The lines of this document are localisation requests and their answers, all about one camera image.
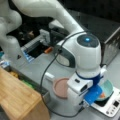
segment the black cable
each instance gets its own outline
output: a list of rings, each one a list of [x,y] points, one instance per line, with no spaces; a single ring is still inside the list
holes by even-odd
[[[43,84],[43,80],[44,80],[44,76],[45,76],[45,73],[47,72],[47,70],[49,69],[49,67],[52,65],[52,63],[56,60],[56,58],[58,57],[58,55],[62,52],[62,46],[67,42],[68,39],[70,39],[71,37],[75,36],[75,35],[78,35],[80,33],[85,33],[85,32],[88,32],[88,31],[82,31],[82,32],[77,32],[75,34],[72,34],[70,36],[68,36],[67,38],[65,38],[65,40],[63,41],[63,43],[61,44],[61,46],[59,47],[58,49],[58,52],[57,54],[55,55],[54,59],[49,63],[49,65],[46,67],[46,69],[44,70],[43,74],[42,74],[42,77],[41,77],[41,82],[40,82],[40,91],[42,92],[42,84]],[[67,118],[73,118],[75,116],[77,116],[83,109],[84,107],[81,107],[81,109],[75,114],[75,115],[72,115],[72,116],[67,116],[67,115],[62,115],[62,114],[59,114],[55,111],[53,111],[50,107],[48,107],[48,105],[45,103],[44,101],[44,98],[42,96],[42,100],[43,100],[43,103],[45,104],[45,106],[48,108],[49,111],[51,111],[52,113],[58,115],[58,116],[61,116],[61,117],[67,117]]]

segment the wire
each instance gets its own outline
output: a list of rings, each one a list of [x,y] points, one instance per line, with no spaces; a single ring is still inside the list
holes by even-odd
[[[45,76],[45,73],[47,72],[47,70],[49,69],[49,67],[52,65],[52,63],[56,60],[56,58],[58,57],[58,55],[62,52],[62,47],[63,45],[67,42],[67,40],[69,40],[71,37],[75,36],[75,35],[78,35],[80,33],[85,33],[85,32],[88,32],[88,31],[82,31],[82,32],[77,32],[75,34],[72,34],[70,36],[68,36],[67,38],[65,38],[65,40],[63,41],[63,43],[61,44],[61,46],[59,47],[58,49],[58,52],[57,54],[55,55],[54,59],[49,63],[49,65],[46,67],[46,69],[44,70],[43,74],[42,74],[42,77],[41,77],[41,82],[40,82],[40,91],[42,91],[42,84],[43,84],[43,80],[44,80],[44,76]],[[43,100],[43,103],[45,104],[45,106],[48,108],[49,111],[51,111],[52,113],[58,115],[58,116],[61,116],[61,117],[66,117],[66,118],[73,118],[75,116],[77,116],[83,109],[84,107],[81,107],[81,109],[75,114],[75,115],[72,115],[72,116],[67,116],[67,115],[62,115],[62,114],[59,114],[55,111],[53,111],[50,107],[48,107],[48,105],[45,103],[44,101],[44,98],[42,96],[42,100]]]

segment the wooden block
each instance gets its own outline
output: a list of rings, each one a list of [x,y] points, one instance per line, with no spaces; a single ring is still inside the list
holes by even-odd
[[[49,120],[39,93],[0,68],[0,104],[10,120]]]

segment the cable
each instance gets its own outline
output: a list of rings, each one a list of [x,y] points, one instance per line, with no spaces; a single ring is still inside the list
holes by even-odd
[[[70,39],[71,37],[75,36],[75,35],[78,35],[80,33],[85,33],[85,32],[88,32],[88,31],[82,31],[82,32],[77,32],[75,34],[72,34],[70,36],[68,36],[67,38],[65,38],[64,42],[61,44],[61,46],[59,47],[58,49],[58,52],[57,54],[55,55],[54,59],[49,63],[49,65],[46,67],[46,69],[44,70],[43,74],[42,74],[42,77],[41,77],[41,82],[40,82],[40,91],[42,91],[42,84],[43,84],[43,80],[44,80],[44,76],[45,76],[45,73],[47,72],[47,70],[49,69],[49,67],[52,65],[52,63],[56,60],[56,58],[58,57],[58,55],[62,52],[62,46],[67,42],[68,39]],[[44,101],[44,98],[42,96],[42,100],[43,100],[43,103],[45,104],[45,106],[48,108],[49,111],[51,111],[52,113],[58,115],[58,116],[61,116],[61,117],[66,117],[66,118],[73,118],[75,116],[77,116],[83,109],[84,107],[81,107],[81,109],[75,114],[75,115],[72,115],[72,116],[67,116],[67,115],[62,115],[62,114],[59,114],[55,111],[53,111],[50,107],[48,107],[48,105],[45,103]]]

